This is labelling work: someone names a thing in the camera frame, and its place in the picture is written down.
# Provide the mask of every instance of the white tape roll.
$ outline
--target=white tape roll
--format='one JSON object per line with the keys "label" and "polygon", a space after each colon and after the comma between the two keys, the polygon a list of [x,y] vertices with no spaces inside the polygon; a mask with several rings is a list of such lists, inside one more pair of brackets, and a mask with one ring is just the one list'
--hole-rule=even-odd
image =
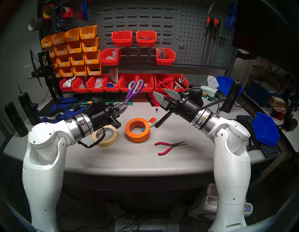
{"label": "white tape roll", "polygon": [[[117,140],[117,136],[118,136],[117,130],[113,126],[111,126],[111,125],[104,126],[104,129],[106,131],[105,137],[107,137],[108,134],[110,134],[110,133],[112,133],[112,136],[107,139],[104,138],[98,144],[99,147],[108,147],[108,146],[112,145]],[[97,141],[102,136],[102,132],[103,132],[103,130],[99,129],[99,130],[95,131],[94,133],[92,133],[93,141]]]}

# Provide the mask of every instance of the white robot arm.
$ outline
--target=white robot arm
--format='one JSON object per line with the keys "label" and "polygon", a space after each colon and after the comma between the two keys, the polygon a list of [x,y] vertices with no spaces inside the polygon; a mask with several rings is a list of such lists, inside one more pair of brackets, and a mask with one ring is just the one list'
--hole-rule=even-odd
{"label": "white robot arm", "polygon": [[[127,105],[105,106],[99,98],[92,100],[94,109],[88,115],[79,114],[56,124],[40,123],[29,132],[22,178],[32,225],[37,231],[59,232],[56,205],[62,189],[67,146],[78,142],[91,148],[105,137],[104,126],[121,126],[116,118],[126,110]],[[91,146],[80,141],[100,128],[103,130],[102,137]]]}
{"label": "white robot arm", "polygon": [[250,157],[246,150],[250,133],[237,121],[219,117],[220,112],[214,114],[207,108],[197,111],[203,105],[201,94],[194,99],[196,94],[189,94],[190,97],[164,90],[174,100],[154,92],[161,107],[191,122],[215,144],[214,179],[218,203],[216,219],[209,231],[229,232],[247,226],[244,203],[251,175]]}

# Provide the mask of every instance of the electrical outlet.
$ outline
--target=electrical outlet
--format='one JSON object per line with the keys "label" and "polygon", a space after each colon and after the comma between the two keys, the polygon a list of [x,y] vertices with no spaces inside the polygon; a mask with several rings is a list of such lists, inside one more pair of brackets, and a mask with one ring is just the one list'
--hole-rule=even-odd
{"label": "electrical outlet", "polygon": [[26,78],[32,78],[31,72],[33,72],[31,65],[27,65],[23,67],[24,74]]}

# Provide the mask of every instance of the pegboard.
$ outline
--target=pegboard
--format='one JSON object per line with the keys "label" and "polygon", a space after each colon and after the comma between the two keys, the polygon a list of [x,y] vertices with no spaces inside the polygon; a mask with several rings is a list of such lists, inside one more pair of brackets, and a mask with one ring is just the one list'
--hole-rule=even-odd
{"label": "pegboard", "polygon": [[[233,37],[234,32],[223,28],[227,15],[227,6],[236,3],[234,0],[221,0],[214,6],[210,16],[221,19],[219,34]],[[75,10],[71,28],[89,25],[98,25],[97,37],[99,49],[113,48],[111,40],[113,31],[133,31],[133,44],[131,47],[122,48],[122,59],[119,66],[155,66],[155,49],[139,47],[136,42],[136,31],[153,30],[157,32],[155,47],[171,48],[176,53],[174,64],[201,67],[203,49],[205,45],[206,18],[210,1],[204,0],[178,0],[178,1],[99,1],[94,0],[88,8],[89,21],[78,19],[80,1],[72,0],[65,6]],[[51,30],[43,30],[43,35],[51,34]],[[219,37],[214,54],[214,59],[209,65],[206,60],[211,46],[211,37],[205,56],[204,66],[228,69],[234,48],[232,40],[226,39],[223,45],[219,44]]]}
{"label": "pegboard", "polygon": [[[234,32],[228,31],[223,28],[223,23],[227,15],[227,6],[234,1],[221,0],[218,6],[214,6],[209,13],[211,18],[220,18],[221,25],[219,34],[222,36],[233,37]],[[176,32],[174,41],[174,51],[176,53],[175,64],[186,65],[201,65],[202,56],[204,52],[205,40],[206,40],[206,21],[207,15],[211,4],[210,1],[186,1],[179,0],[177,4],[177,16],[176,16]],[[209,36],[206,56],[204,59],[204,65],[207,65],[207,58],[210,51],[210,57],[212,56],[213,45],[215,43],[216,36]],[[209,66],[215,67],[229,67],[234,48],[232,40],[226,39],[225,42],[220,45],[220,38],[217,38],[217,44],[215,48],[213,61],[209,61]]]}

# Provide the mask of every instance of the white table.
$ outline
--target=white table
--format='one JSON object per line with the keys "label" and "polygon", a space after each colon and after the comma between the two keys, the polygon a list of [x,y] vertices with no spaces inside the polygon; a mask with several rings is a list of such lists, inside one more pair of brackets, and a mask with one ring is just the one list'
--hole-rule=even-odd
{"label": "white table", "polygon": [[[203,98],[204,104],[210,103]],[[216,112],[218,104],[210,107]],[[65,171],[88,175],[104,176],[174,176],[191,175],[213,172],[213,155],[215,146],[201,131],[193,127],[180,116],[172,114],[159,128],[152,127],[148,140],[142,143],[130,141],[125,133],[125,125],[133,118],[149,120],[156,117],[158,120],[166,114],[162,108],[151,107],[148,102],[133,102],[118,118],[122,126],[118,129],[118,140],[113,145],[102,148],[95,146],[87,149],[82,145],[69,146],[66,154]],[[229,114],[222,112],[221,116],[235,119],[236,115],[248,115],[239,107],[233,107]],[[33,126],[29,120],[25,121],[30,130]],[[23,160],[27,149],[27,136],[22,138],[17,133],[6,146],[4,153],[8,156]],[[181,142],[186,140],[188,145],[176,147],[164,156],[159,152],[167,146],[154,146],[156,142]],[[92,144],[91,136],[82,141]],[[261,151],[250,151],[251,163],[265,161]]]}
{"label": "white table", "polygon": [[[272,112],[272,109],[268,108],[262,108],[259,106],[257,102],[255,102],[251,97],[249,97],[246,94],[246,91],[244,91],[244,95],[248,97],[253,103],[255,103],[265,114],[270,116],[270,113]],[[293,112],[294,116],[293,118],[297,119],[299,121],[299,112]],[[280,121],[278,119],[273,119],[276,125],[282,125],[283,121]],[[293,131],[286,131],[285,129],[281,129],[281,132],[285,135],[286,139],[290,142],[295,152],[299,152],[299,128],[295,128]]]}

